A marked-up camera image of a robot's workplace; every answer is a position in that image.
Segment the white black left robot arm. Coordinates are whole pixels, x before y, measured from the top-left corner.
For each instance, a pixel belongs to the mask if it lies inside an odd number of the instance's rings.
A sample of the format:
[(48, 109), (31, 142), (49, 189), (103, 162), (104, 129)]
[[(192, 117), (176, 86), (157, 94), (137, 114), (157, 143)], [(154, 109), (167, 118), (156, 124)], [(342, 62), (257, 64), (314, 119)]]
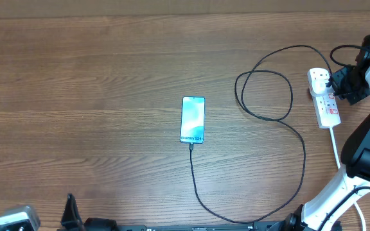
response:
[(88, 218), (85, 222), (79, 215), (76, 199), (67, 195), (67, 202), (60, 224), (66, 231), (118, 231), (115, 220), (103, 218)]

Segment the Galaxy S24 smartphone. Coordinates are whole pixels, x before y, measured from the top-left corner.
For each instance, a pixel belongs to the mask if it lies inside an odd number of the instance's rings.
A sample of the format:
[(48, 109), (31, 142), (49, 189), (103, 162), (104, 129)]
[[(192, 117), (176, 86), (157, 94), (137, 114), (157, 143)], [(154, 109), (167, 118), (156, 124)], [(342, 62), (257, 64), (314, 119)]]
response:
[(205, 104), (204, 97), (183, 97), (180, 142), (193, 144), (204, 142)]

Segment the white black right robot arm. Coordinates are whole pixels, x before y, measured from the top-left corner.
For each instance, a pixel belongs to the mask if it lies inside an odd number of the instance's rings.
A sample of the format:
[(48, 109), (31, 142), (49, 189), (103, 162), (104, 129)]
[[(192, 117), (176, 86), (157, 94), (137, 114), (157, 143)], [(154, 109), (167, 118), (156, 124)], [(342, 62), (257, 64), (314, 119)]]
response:
[[(310, 94), (319, 116), (319, 125), (331, 129), (321, 117), (334, 115), (337, 107), (328, 103), (346, 99), (350, 105), (370, 97), (370, 35), (358, 47), (355, 65), (342, 64), (333, 74), (322, 69), (308, 71)], [(271, 230), (340, 230), (338, 219), (361, 197), (370, 193), (370, 114), (344, 143), (340, 168), (324, 189), (300, 205)]]

